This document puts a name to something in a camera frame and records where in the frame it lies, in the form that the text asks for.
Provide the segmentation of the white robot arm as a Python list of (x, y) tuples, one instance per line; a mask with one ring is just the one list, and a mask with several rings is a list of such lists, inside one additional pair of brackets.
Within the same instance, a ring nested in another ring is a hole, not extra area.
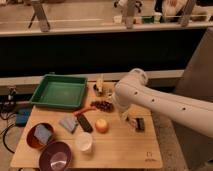
[(213, 138), (213, 103), (157, 91), (146, 86), (148, 76), (134, 68), (115, 85), (112, 100), (125, 112), (132, 104), (146, 107), (171, 120)]

